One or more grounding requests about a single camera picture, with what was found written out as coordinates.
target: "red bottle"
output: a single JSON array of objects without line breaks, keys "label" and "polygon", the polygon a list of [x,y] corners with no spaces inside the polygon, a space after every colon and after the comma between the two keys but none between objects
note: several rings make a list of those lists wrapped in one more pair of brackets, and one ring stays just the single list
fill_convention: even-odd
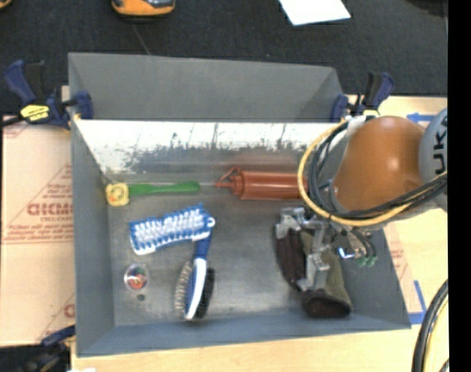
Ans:
[{"label": "red bottle", "polygon": [[287,172],[265,172],[241,170],[233,167],[224,174],[217,188],[229,188],[241,200],[291,200],[301,198],[297,185],[297,174]]}]

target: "blue handle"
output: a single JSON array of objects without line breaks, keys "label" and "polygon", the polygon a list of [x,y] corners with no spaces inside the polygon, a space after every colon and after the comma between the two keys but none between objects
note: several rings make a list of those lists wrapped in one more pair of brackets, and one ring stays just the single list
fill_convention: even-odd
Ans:
[{"label": "blue handle", "polygon": [[23,60],[17,60],[5,70],[3,75],[10,90],[22,99],[22,106],[26,106],[36,100],[36,94],[26,80],[24,66]]},{"label": "blue handle", "polygon": [[330,112],[330,122],[339,122],[340,119],[344,116],[346,108],[349,104],[349,100],[346,95],[340,94],[332,106],[332,111]]},{"label": "blue handle", "polygon": [[377,110],[393,90],[394,79],[388,73],[369,73],[363,104]]}]

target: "black cable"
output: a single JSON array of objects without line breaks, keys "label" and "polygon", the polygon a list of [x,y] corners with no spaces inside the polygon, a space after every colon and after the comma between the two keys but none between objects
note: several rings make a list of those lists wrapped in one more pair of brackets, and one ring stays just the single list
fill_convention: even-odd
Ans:
[{"label": "black cable", "polygon": [[6,126],[10,126],[11,124],[16,124],[17,122],[21,122],[22,120],[24,120],[23,117],[17,116],[17,117],[12,117],[10,119],[6,119],[4,121],[1,121],[0,122],[0,129],[2,129]]},{"label": "black cable", "polygon": [[438,313],[445,299],[449,296],[449,279],[445,280],[444,284],[439,288],[434,298],[431,300],[430,305],[425,313],[423,322],[421,323],[420,332],[416,340],[413,352],[413,362],[411,365],[411,372],[423,372],[423,366],[426,357],[426,349],[428,339],[430,337],[432,326],[438,317]]},{"label": "black cable", "polygon": [[440,368],[439,372],[446,372],[449,369],[449,358],[447,361],[444,362],[444,365],[442,365],[442,368]]}]

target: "brush bristle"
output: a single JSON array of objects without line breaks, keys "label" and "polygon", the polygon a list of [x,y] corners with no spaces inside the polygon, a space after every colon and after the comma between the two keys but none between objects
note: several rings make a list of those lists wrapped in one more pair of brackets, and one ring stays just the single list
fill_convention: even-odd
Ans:
[{"label": "brush bristle", "polygon": [[[179,315],[181,319],[184,319],[185,316],[185,302],[187,296],[187,286],[189,285],[192,277],[193,263],[189,260],[184,264],[182,270],[180,271],[179,278],[177,280],[177,285],[175,286],[175,295],[174,295],[174,306],[175,312]],[[203,293],[201,295],[201,300],[196,309],[194,317],[196,319],[202,319],[205,317],[206,312],[208,311],[208,306],[213,294],[213,289],[215,286],[215,270],[208,268],[206,272],[205,286],[203,287]]]},{"label": "brush bristle", "polygon": [[203,287],[203,294],[201,295],[201,301],[199,302],[198,309],[196,310],[195,317],[202,319],[205,317],[210,304],[211,295],[213,294],[213,288],[215,286],[215,270],[208,269],[206,272],[205,286]]},{"label": "brush bristle", "polygon": [[175,311],[182,319],[184,318],[187,284],[191,278],[192,268],[192,262],[188,260],[182,267],[177,284],[175,286]]}]

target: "white paper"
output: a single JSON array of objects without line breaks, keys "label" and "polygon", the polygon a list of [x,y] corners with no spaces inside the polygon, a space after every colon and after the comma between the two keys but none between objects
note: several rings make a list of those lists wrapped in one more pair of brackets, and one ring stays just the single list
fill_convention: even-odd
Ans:
[{"label": "white paper", "polygon": [[349,19],[341,0],[279,0],[293,25]]}]

